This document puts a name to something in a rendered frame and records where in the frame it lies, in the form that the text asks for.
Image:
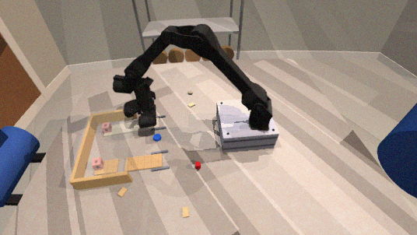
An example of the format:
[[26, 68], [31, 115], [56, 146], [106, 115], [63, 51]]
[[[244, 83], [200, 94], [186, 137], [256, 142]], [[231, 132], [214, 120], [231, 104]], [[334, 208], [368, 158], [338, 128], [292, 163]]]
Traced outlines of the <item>small tan flat piece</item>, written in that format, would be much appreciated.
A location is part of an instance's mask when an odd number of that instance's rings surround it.
[[120, 195], [121, 197], [124, 196], [124, 193], [127, 192], [127, 188], [122, 187], [122, 189], [119, 191], [118, 195]]

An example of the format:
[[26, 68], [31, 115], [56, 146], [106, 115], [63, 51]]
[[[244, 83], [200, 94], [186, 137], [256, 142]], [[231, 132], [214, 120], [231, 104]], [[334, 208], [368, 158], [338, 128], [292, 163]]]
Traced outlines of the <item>tan wooden c-shaped frame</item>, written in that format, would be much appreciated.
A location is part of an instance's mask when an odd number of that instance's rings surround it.
[[67, 182], [78, 190], [132, 182], [128, 173], [132, 118], [123, 107], [90, 112]]

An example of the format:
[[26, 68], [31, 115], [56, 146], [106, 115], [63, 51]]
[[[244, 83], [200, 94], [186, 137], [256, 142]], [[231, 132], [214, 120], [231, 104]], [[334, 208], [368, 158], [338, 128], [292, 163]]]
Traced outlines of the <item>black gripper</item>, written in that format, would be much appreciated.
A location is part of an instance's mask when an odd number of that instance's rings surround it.
[[155, 93], [151, 91], [151, 94], [145, 98], [136, 97], [136, 103], [143, 112], [138, 118], [138, 126], [140, 128], [149, 128], [156, 126], [156, 105], [154, 100], [156, 99]]

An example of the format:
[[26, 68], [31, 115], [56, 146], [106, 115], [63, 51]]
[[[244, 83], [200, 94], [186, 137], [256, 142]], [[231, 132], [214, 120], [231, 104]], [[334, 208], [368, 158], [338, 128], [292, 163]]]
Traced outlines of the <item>blue cylinder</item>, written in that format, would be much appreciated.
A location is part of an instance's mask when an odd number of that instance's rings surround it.
[[155, 134], [153, 136], [154, 141], [160, 141], [161, 140], [161, 135], [160, 134]]

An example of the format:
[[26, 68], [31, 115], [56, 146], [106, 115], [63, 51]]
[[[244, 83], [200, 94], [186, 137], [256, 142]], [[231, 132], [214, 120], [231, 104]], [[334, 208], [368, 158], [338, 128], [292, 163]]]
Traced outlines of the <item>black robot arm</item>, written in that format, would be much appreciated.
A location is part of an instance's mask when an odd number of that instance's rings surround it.
[[138, 98], [151, 94], [150, 86], [153, 79], [142, 78], [163, 50], [169, 45], [182, 49], [191, 49], [201, 58], [210, 60], [220, 72], [229, 79], [242, 93], [241, 103], [250, 111], [251, 130], [268, 131], [272, 118], [272, 101], [263, 87], [251, 82], [242, 70], [221, 48], [218, 38], [205, 24], [197, 26], [168, 26], [149, 46], [148, 50], [137, 57], [124, 69], [125, 76], [113, 77], [115, 93], [131, 93], [133, 90]]

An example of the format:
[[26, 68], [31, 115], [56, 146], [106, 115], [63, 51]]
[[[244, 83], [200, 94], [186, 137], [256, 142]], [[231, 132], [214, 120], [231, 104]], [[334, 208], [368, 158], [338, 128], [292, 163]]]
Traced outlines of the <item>orange grid-patterned flat strip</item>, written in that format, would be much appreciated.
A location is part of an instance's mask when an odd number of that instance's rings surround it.
[[163, 165], [163, 154], [158, 153], [148, 156], [136, 156], [128, 158], [128, 172], [136, 170], [148, 170]]

